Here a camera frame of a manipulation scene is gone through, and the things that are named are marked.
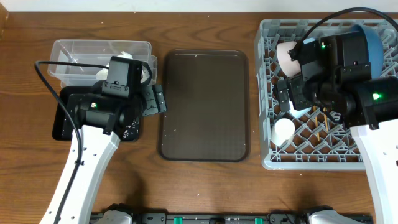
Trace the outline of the pink bowl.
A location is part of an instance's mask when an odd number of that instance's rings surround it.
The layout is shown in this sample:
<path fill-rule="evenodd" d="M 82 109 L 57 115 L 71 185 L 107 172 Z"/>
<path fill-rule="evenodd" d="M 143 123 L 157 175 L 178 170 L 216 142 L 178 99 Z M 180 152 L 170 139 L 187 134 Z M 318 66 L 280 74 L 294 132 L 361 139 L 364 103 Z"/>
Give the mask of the pink bowl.
<path fill-rule="evenodd" d="M 279 43 L 276 48 L 277 59 L 283 73 L 287 77 L 293 77 L 300 73 L 300 64 L 297 60 L 292 61 L 289 51 L 296 46 L 296 42 L 283 42 Z"/>

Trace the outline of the light blue bowl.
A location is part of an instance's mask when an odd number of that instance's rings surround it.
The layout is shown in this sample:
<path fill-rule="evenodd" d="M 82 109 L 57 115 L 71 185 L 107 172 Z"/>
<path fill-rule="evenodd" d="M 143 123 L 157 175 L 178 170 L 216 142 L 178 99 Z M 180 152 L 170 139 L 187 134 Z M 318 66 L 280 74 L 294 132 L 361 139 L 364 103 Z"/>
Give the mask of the light blue bowl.
<path fill-rule="evenodd" d="M 311 107 L 305 108 L 303 110 L 295 110 L 293 103 L 291 101 L 289 102 L 289 105 L 290 105 L 290 110 L 288 111 L 288 114 L 290 114 L 296 119 L 301 118 L 303 115 L 307 114 L 311 110 Z"/>

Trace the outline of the wooden chopstick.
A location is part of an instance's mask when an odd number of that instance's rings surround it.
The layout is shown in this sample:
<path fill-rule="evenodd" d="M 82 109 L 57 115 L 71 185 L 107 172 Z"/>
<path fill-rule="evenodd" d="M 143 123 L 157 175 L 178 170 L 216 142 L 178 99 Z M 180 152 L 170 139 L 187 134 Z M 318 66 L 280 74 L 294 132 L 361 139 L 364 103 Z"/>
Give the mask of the wooden chopstick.
<path fill-rule="evenodd" d="M 329 132 L 329 124 L 328 124 L 328 117 L 326 115 L 326 113 L 328 112 L 327 108 L 323 108 L 323 117 L 324 117 L 324 122 L 325 122 L 325 129 L 326 132 Z"/>
<path fill-rule="evenodd" d="M 317 112 L 317 107 L 313 106 L 313 112 L 316 113 Z M 315 127 L 318 128 L 318 117 L 317 115 L 315 115 Z M 317 141 L 320 142 L 320 134 L 319 132 L 317 132 Z"/>

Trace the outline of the white cup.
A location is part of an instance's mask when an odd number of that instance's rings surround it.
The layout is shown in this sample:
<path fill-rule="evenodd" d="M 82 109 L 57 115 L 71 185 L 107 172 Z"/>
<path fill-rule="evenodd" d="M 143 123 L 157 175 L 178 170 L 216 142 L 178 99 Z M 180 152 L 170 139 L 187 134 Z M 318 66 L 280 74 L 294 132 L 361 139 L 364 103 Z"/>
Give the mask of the white cup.
<path fill-rule="evenodd" d="M 295 125 L 292 120 L 281 118 L 275 122 L 271 128 L 271 142 L 276 146 L 281 146 L 285 142 L 293 140 Z"/>

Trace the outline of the white napkin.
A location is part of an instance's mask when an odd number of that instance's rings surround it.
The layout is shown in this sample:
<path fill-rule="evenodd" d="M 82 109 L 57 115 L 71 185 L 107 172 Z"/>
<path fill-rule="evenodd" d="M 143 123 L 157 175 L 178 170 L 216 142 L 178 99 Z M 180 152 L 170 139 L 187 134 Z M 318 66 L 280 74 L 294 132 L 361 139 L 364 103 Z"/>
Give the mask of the white napkin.
<path fill-rule="evenodd" d="M 133 59 L 133 56 L 127 52 L 122 51 L 118 57 L 121 58 L 127 58 L 127 59 Z M 97 74 L 96 74 L 96 79 L 97 80 L 105 80 L 107 79 L 108 76 L 108 69 L 101 69 Z M 147 79 L 149 78 L 149 71 L 145 67 L 142 69 L 142 75 L 141 75 L 141 83 L 144 83 Z"/>

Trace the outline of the dark blue plate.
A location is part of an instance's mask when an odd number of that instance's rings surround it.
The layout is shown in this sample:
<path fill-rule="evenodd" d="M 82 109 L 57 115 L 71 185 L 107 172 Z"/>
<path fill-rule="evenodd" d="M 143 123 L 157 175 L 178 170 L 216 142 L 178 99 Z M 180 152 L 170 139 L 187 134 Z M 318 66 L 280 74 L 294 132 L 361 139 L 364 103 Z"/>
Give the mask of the dark blue plate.
<path fill-rule="evenodd" d="M 384 52 L 378 33 L 369 26 L 359 24 L 354 25 L 350 31 L 358 31 L 364 34 L 368 46 L 369 63 L 371 64 L 371 78 L 379 78 L 384 64 Z"/>

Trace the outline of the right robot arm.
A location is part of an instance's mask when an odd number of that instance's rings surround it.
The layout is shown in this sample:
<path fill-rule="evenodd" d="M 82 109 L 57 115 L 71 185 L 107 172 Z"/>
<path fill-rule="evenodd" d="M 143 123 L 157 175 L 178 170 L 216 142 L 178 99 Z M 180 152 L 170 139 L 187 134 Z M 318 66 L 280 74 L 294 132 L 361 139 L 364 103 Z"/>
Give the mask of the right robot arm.
<path fill-rule="evenodd" d="M 378 223 L 397 222 L 397 78 L 381 75 L 382 43 L 366 26 L 277 46 L 282 111 L 317 106 L 340 115 L 363 157 Z"/>

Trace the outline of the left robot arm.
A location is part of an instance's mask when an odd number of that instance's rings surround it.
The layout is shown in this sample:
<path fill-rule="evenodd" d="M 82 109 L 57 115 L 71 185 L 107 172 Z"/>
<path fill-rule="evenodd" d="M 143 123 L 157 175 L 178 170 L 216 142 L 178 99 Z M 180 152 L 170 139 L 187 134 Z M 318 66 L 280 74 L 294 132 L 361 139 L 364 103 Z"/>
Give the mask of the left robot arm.
<path fill-rule="evenodd" d="M 64 103 L 35 70 L 64 111 L 74 131 L 68 158 L 42 223 L 88 223 L 98 189 L 124 132 L 137 118 L 164 113 L 161 85 L 151 85 L 147 62 L 112 56 L 105 80 L 89 93 L 70 95 Z"/>

